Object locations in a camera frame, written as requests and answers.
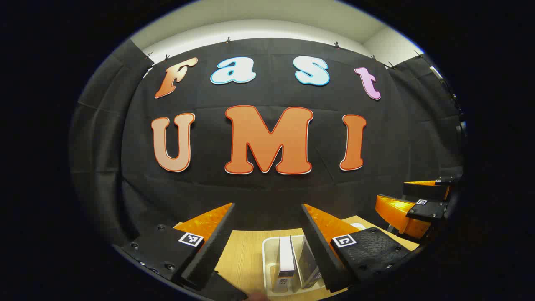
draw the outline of black fabric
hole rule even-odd
[[[374,209],[378,193],[401,197],[403,182],[447,176],[460,167],[455,109],[438,80],[427,77],[429,66],[415,59],[387,70],[366,56],[321,43],[250,39],[171,57],[141,80],[151,61],[137,48],[131,51],[138,60],[129,63],[131,72],[121,70],[115,54],[97,70],[80,98],[71,135],[75,185],[90,215],[115,243],[135,238],[154,223],[186,221],[229,202],[236,203],[236,230],[298,228],[301,203],[341,219],[356,214],[386,228]],[[300,55],[328,64],[327,85],[303,85],[295,79],[293,59]],[[245,84],[212,84],[217,64],[236,56],[254,60],[256,78]],[[198,63],[175,83],[175,91],[155,99],[165,70],[192,57]],[[366,67],[375,76],[380,100],[368,97],[356,67]],[[240,104],[256,106],[270,130],[287,107],[312,110],[312,171],[280,175],[272,166],[263,174],[249,152],[255,166],[251,174],[226,173],[232,127],[224,112]],[[173,120],[184,112],[196,116],[192,157],[185,171],[169,172],[154,157],[150,123],[158,117]],[[367,122],[364,165],[354,171],[339,168],[346,149],[345,114],[363,116]],[[177,127],[171,124],[166,134],[168,154],[177,156]]]
[[[126,111],[152,64],[127,40],[90,78],[72,119],[69,159],[73,185],[96,228],[103,237],[119,245],[137,236],[128,213],[142,206],[140,202],[125,202],[120,189],[120,149]]]

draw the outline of white ceiling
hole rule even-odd
[[[131,39],[144,49],[196,27],[247,19],[301,23],[361,44],[386,27],[374,17],[337,0],[198,0],[156,20]]]

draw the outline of pink letter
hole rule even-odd
[[[368,70],[364,67],[356,68],[355,73],[361,77],[362,85],[368,96],[372,99],[379,100],[381,98],[381,93],[375,90],[372,83],[372,81],[375,82],[375,77],[369,74]]]

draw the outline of book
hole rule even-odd
[[[322,274],[319,272],[319,267],[316,264],[316,259],[314,254],[310,249],[306,236],[303,235],[303,250],[301,251],[301,256],[299,257],[299,272],[301,273],[301,289],[308,289],[314,286],[319,279],[321,279]]]
[[[283,293],[288,291],[288,284],[295,275],[296,263],[290,236],[279,237],[279,254],[275,270],[273,292]]]

